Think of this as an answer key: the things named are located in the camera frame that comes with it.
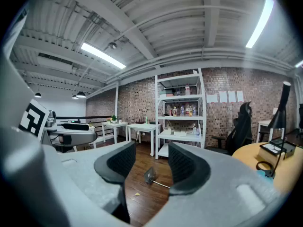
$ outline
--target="round table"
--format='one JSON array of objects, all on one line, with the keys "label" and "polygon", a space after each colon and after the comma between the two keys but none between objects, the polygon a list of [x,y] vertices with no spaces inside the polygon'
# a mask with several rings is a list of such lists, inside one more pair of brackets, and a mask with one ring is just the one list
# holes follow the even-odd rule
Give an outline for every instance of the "round table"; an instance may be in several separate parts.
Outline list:
[{"label": "round table", "polygon": [[[242,146],[237,149],[232,157],[240,160],[248,165],[251,169],[256,171],[256,164],[263,159],[258,155],[259,145],[264,143],[254,143]],[[264,169],[269,169],[267,165],[263,165]],[[276,169],[276,176],[274,178],[274,187],[281,192],[290,192],[298,177],[303,170],[303,149],[296,147],[294,155],[286,158]]]}]

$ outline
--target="black railing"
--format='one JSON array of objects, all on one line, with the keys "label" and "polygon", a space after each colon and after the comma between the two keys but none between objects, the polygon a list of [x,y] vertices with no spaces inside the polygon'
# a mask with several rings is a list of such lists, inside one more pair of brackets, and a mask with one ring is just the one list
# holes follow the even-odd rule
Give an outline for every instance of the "black railing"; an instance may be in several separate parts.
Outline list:
[{"label": "black railing", "polygon": [[[111,118],[111,115],[110,116],[87,116],[87,117],[56,117],[56,119],[57,120],[64,120],[64,119],[69,119],[69,120],[75,120],[75,122],[79,122],[80,123],[80,119],[105,119],[105,118]],[[101,128],[102,127],[102,125],[101,126],[95,126],[94,124],[96,124],[96,123],[103,123],[103,122],[105,122],[105,121],[98,121],[98,122],[91,122],[91,124],[95,127],[95,128]],[[105,132],[105,135],[107,135],[107,134],[113,134],[114,133],[114,130],[113,129],[107,129],[107,130],[104,130],[104,131],[110,131],[109,133],[106,133]],[[100,130],[100,131],[96,131],[95,130],[95,132],[96,133],[98,133],[98,132],[102,132],[100,135],[103,135],[103,131],[102,130]]]}]

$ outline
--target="white ceiling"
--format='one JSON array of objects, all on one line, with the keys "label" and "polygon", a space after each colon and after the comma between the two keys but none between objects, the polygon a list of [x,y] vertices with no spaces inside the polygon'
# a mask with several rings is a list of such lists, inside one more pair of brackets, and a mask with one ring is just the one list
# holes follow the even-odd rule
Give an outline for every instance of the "white ceiling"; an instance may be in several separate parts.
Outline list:
[{"label": "white ceiling", "polygon": [[[287,74],[303,55],[278,3],[253,49],[245,49],[263,5],[264,0],[31,0],[10,58],[28,83],[69,90],[93,61],[81,50],[84,42],[126,65],[121,70],[94,61],[76,89],[87,93],[201,60],[246,60]],[[107,46],[112,41],[115,50]]]}]

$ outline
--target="paper on wall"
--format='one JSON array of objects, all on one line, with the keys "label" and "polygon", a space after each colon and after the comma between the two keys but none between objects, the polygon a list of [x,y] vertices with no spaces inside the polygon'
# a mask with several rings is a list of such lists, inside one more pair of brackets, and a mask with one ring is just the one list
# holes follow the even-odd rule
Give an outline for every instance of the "paper on wall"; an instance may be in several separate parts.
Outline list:
[{"label": "paper on wall", "polygon": [[32,133],[40,140],[48,115],[49,111],[32,99],[23,113],[19,129]]},{"label": "paper on wall", "polygon": [[230,103],[236,102],[236,93],[235,91],[228,91],[228,99]]},{"label": "paper on wall", "polygon": [[227,103],[226,91],[219,91],[220,103]]},{"label": "paper on wall", "polygon": [[208,103],[217,103],[218,102],[218,96],[217,94],[206,94],[206,101]]},{"label": "paper on wall", "polygon": [[238,102],[244,102],[243,91],[237,91]]}]

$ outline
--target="shelf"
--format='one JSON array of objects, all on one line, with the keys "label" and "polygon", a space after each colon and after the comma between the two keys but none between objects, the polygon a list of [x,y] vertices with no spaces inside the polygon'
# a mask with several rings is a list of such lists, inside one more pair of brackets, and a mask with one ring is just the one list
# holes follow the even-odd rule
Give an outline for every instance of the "shelf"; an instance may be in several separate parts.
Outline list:
[{"label": "shelf", "polygon": [[165,143],[158,152],[158,156],[169,157],[169,145]]},{"label": "shelf", "polygon": [[188,117],[188,116],[159,116],[158,120],[164,119],[164,120],[204,120],[203,116],[193,116],[193,117]]},{"label": "shelf", "polygon": [[187,136],[176,136],[174,135],[174,132],[172,131],[171,135],[165,135],[163,132],[158,135],[158,138],[160,139],[166,139],[166,140],[181,140],[181,141],[201,141],[200,135],[193,135],[191,133],[187,133]]},{"label": "shelf", "polygon": [[165,102],[190,102],[190,101],[197,101],[200,98],[202,98],[202,94],[183,95],[183,96],[166,96],[163,98],[158,97],[158,101],[162,100]]},{"label": "shelf", "polygon": [[199,80],[199,74],[189,74],[184,76],[170,77],[159,79],[158,82],[165,88],[168,87],[185,87],[186,84],[189,86],[196,86]]}]

